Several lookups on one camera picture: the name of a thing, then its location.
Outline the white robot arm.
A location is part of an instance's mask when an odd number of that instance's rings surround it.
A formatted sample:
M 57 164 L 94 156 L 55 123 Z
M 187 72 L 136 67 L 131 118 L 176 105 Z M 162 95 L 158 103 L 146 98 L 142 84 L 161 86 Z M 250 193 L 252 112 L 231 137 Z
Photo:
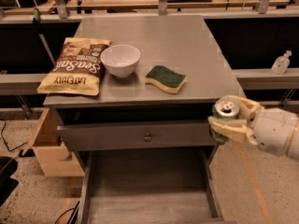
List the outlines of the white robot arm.
M 213 105 L 207 120 L 217 142 L 251 144 L 277 157 L 299 160 L 299 118 L 292 112 L 226 95 Z

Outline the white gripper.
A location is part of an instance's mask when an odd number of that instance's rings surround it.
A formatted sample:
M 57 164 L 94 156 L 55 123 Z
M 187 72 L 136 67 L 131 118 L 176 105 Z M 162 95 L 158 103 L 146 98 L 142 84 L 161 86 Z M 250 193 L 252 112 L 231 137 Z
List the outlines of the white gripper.
M 228 119 L 210 116 L 210 128 L 229 140 L 252 144 L 275 156 L 299 157 L 299 117 L 279 108 L 263 106 L 245 97 L 227 95 Z M 253 120 L 252 129 L 247 121 Z

